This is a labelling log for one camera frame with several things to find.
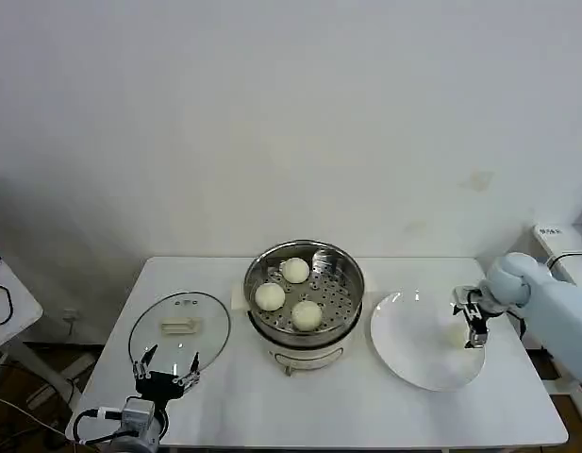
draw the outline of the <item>white device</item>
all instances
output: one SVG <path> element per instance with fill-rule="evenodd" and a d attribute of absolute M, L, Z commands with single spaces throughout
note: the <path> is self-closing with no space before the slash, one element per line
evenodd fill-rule
<path fill-rule="evenodd" d="M 455 288 L 455 314 L 469 324 L 465 347 L 488 339 L 487 321 L 518 309 L 527 329 L 582 382 L 582 289 L 556 280 L 529 255 L 509 253 L 497 259 L 478 287 Z"/>

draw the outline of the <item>wooden floor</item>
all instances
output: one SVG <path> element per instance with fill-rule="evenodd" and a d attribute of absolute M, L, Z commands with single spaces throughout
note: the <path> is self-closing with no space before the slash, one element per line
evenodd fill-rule
<path fill-rule="evenodd" d="M 36 352 L 49 364 L 58 370 L 66 368 L 86 351 L 72 349 L 68 345 L 54 345 L 50 347 L 35 347 Z M 92 353 L 99 356 L 99 351 L 93 349 Z M 557 373 L 545 354 L 531 353 L 530 357 L 538 370 L 540 377 L 545 379 L 555 378 Z M 77 386 L 80 389 L 85 387 L 91 374 L 92 368 L 88 369 L 81 376 Z M 42 386 L 42 382 L 27 375 L 18 369 L 3 368 L 0 372 L 0 397 L 10 401 L 22 408 L 25 408 L 26 398 Z M 570 440 L 561 446 L 546 446 L 541 451 L 543 453 L 582 453 L 582 421 L 568 396 L 553 396 L 553 402 L 558 412 L 569 430 Z M 71 416 L 65 402 L 59 396 L 52 397 L 43 404 L 33 414 L 47 424 L 54 424 L 56 428 L 63 431 Z M 29 432 L 15 435 L 24 430 Z M 37 426 L 24 415 L 16 410 L 0 403 L 0 453 L 37 453 L 37 452 L 74 452 L 71 445 L 66 445 L 58 436 L 46 437 L 46 430 Z M 78 453 L 90 451 L 86 447 L 78 446 Z M 520 453 L 540 453 L 540 448 L 521 448 L 516 450 Z"/>

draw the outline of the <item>glass lid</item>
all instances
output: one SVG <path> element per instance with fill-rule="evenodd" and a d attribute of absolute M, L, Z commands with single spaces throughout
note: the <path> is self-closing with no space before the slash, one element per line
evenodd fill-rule
<path fill-rule="evenodd" d="M 230 333 L 230 317 L 218 299 L 204 293 L 178 293 L 159 300 L 136 321 L 129 335 L 131 362 L 156 346 L 148 368 L 176 376 L 190 371 L 198 353 L 198 370 L 219 356 Z"/>

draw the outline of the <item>steamed bun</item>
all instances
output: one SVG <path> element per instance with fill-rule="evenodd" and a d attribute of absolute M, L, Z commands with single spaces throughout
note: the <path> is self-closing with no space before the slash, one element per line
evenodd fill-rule
<path fill-rule="evenodd" d="M 322 310 L 310 300 L 299 302 L 292 308 L 292 323 L 302 332 L 310 332 L 322 323 Z"/>
<path fill-rule="evenodd" d="M 285 297 L 284 290 L 276 283 L 263 283 L 255 291 L 255 302 L 266 311 L 278 310 L 284 305 Z"/>
<path fill-rule="evenodd" d="M 309 277 L 309 265 L 300 258 L 291 258 L 282 263 L 282 276 L 290 283 L 303 283 Z"/>

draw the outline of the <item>white table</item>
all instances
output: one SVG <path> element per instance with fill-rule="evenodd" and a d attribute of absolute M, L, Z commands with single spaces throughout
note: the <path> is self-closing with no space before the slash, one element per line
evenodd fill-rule
<path fill-rule="evenodd" d="M 69 401 L 69 406 L 72 408 L 81 396 L 81 392 L 77 388 L 73 388 L 60 373 L 52 369 L 28 346 L 16 338 L 16 335 L 42 317 L 42 306 L 4 261 L 0 261 L 0 285 L 9 289 L 13 306 L 11 319 L 0 326 L 0 350 L 4 352 L 0 363 L 10 355 L 30 371 L 50 382 L 64 400 Z M 6 319 L 7 316 L 8 296 L 5 291 L 0 289 L 0 321 Z"/>
<path fill-rule="evenodd" d="M 155 301 L 179 291 L 201 291 L 228 307 L 249 259 L 152 258 L 127 300 L 76 415 L 98 406 L 122 407 L 135 394 L 127 339 L 135 320 Z M 482 272 L 471 259 L 362 259 L 364 313 L 353 348 L 329 367 L 286 377 L 262 349 L 245 313 L 232 311 L 231 335 L 221 356 L 183 398 L 171 401 L 168 446 L 334 448 L 471 448 L 553 445 L 568 434 L 503 316 L 491 322 L 486 364 L 478 378 L 453 393 L 418 389 L 376 356 L 366 327 L 373 303 L 393 291 L 451 297 L 457 285 Z M 67 428 L 71 436 L 72 424 Z M 111 433 L 116 422 L 91 420 L 82 438 Z"/>

